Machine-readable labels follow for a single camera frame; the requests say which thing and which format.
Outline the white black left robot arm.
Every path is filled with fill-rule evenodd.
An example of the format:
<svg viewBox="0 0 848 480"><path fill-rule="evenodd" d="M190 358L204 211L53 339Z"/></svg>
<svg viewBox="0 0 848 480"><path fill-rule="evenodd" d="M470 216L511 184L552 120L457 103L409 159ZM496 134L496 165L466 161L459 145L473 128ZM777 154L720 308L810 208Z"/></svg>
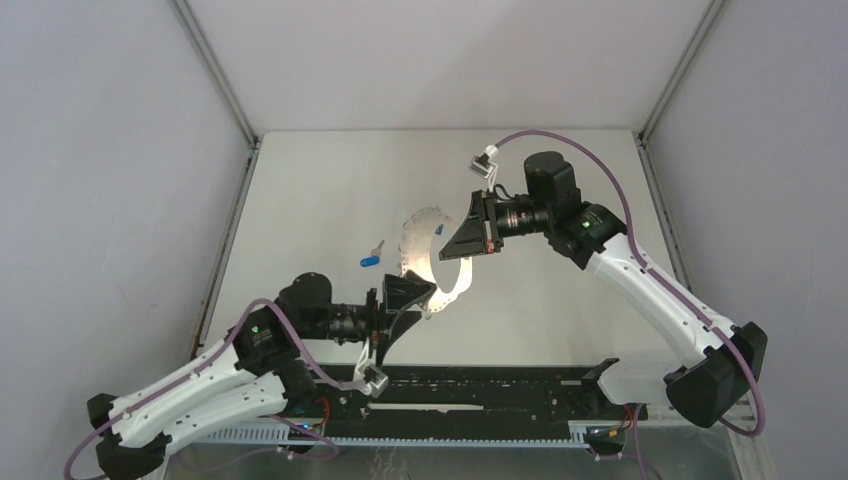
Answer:
<svg viewBox="0 0 848 480"><path fill-rule="evenodd" d="M155 383L125 396L100 393L87 402L107 479L140 479L195 440L252 418L312 411L319 384L377 397L387 387L383 360L417 323L436 293L417 274L387 274L362 305L335 303L323 274L296 277L276 299L249 304L209 351ZM359 343L349 381L331 377L307 340Z"/></svg>

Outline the silver key with blue head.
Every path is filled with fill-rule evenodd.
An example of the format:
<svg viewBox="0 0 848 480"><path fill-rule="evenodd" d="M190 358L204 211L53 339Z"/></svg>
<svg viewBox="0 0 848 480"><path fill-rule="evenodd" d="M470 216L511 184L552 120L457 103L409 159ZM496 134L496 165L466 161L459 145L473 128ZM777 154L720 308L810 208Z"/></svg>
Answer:
<svg viewBox="0 0 848 480"><path fill-rule="evenodd" d="M378 245L373 248L370 253L360 260L360 266L363 268L370 268L376 266L381 261L382 249L385 244L385 240L381 240Z"/></svg>

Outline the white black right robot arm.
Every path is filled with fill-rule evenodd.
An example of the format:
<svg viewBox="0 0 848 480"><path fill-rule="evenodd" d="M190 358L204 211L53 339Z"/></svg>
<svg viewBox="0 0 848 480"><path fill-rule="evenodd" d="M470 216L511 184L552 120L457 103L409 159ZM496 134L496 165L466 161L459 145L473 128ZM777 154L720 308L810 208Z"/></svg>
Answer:
<svg viewBox="0 0 848 480"><path fill-rule="evenodd" d="M501 251L506 239L542 234L580 270L611 286L663 338L670 363L615 360L581 392L585 411L606 418L624 404L670 406L709 428L751 390L768 342L755 323L739 326L686 291L600 204L581 197L572 165L555 151L525 159L527 191L511 198L473 192L466 219L439 253L442 261Z"/></svg>

